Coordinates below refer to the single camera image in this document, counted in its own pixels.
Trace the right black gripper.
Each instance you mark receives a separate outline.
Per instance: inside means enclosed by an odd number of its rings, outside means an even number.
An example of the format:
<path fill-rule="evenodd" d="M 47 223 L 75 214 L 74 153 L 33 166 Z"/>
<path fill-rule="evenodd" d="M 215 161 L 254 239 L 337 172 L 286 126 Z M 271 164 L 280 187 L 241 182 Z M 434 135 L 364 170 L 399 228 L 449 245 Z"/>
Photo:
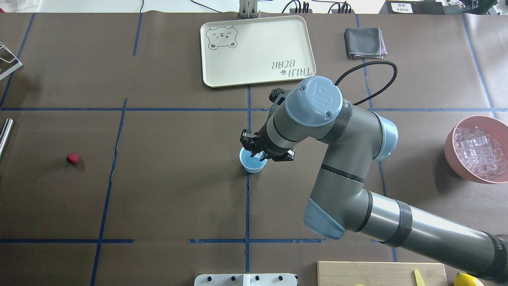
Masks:
<path fill-rule="evenodd" d="M 272 160 L 274 162 L 285 162 L 294 160 L 294 148 L 285 149 L 278 147 L 263 132 L 252 133 L 250 130 L 243 129 L 240 135 L 240 143 L 243 148 L 251 152 L 251 158 L 259 154 L 259 161 Z"/>

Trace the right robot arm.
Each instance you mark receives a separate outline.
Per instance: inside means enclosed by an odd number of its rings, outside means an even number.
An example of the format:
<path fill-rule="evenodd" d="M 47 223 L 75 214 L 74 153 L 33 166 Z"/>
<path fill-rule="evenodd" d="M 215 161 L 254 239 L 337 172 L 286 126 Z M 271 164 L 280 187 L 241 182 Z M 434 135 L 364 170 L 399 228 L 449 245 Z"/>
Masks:
<path fill-rule="evenodd" d="M 499 286 L 507 284 L 507 239 L 441 218 L 363 188 L 372 161 L 390 156 L 395 124 L 343 99 L 337 85 L 310 76 L 291 90 L 275 89 L 265 124 L 244 129 L 240 141 L 252 156 L 281 162 L 311 137 L 328 145 L 303 221 L 318 235 L 339 240 L 358 232 Z"/>

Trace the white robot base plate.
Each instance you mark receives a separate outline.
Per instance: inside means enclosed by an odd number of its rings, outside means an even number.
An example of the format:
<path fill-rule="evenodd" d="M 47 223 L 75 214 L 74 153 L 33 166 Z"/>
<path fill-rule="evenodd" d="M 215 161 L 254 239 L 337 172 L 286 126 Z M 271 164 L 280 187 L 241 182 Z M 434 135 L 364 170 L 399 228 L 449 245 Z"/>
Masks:
<path fill-rule="evenodd" d="M 194 286 L 298 286 L 299 279 L 292 273 L 235 273 L 200 274 Z"/>

